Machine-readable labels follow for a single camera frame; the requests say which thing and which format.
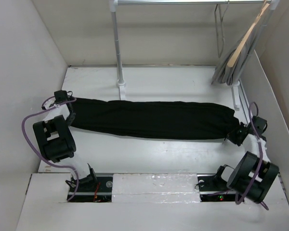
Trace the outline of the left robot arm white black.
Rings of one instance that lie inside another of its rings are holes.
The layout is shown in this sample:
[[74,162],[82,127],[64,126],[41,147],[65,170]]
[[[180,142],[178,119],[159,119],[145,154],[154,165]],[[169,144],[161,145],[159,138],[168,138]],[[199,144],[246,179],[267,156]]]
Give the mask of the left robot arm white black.
[[54,92],[54,97],[42,104],[43,110],[54,109],[42,121],[34,123],[33,130],[43,158],[76,170],[78,175],[73,173],[72,180],[68,180],[67,184],[75,188],[78,177],[79,188],[92,191],[98,186],[98,179],[93,168],[76,156],[76,144],[69,129],[76,116],[72,107],[73,100],[75,98],[65,90]]

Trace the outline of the black trousers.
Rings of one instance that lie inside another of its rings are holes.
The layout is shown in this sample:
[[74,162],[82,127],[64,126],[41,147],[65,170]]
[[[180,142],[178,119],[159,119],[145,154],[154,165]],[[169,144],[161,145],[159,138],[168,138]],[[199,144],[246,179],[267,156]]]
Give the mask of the black trousers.
[[233,109],[215,103],[130,102],[77,98],[75,128],[149,139],[223,139],[239,127]]

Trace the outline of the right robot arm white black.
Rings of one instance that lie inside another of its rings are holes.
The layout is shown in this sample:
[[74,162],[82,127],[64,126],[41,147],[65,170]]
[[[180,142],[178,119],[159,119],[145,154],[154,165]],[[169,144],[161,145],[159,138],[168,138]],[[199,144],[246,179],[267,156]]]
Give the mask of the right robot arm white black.
[[262,137],[265,129],[266,125],[254,127],[241,124],[226,136],[232,143],[243,145],[245,154],[235,168],[230,168],[230,176],[224,173],[229,165],[218,168],[213,184],[221,191],[211,194],[213,199],[222,202],[227,193],[233,191],[238,205],[247,198],[265,206],[264,198],[279,173],[279,167],[265,159],[265,139]]

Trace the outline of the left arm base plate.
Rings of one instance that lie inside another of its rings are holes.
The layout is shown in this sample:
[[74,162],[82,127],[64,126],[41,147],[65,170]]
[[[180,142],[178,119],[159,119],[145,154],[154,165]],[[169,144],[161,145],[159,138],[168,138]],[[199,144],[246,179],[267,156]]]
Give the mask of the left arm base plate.
[[112,201],[113,175],[98,174],[97,183],[88,185],[81,183],[76,195],[69,201],[72,203],[108,203]]

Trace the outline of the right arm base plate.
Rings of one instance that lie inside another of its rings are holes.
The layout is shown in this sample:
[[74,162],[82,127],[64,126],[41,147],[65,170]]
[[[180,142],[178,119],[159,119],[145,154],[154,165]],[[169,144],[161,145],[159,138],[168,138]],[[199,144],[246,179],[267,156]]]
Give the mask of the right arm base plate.
[[201,202],[234,202],[236,192],[227,188],[226,181],[216,174],[198,174],[195,189]]

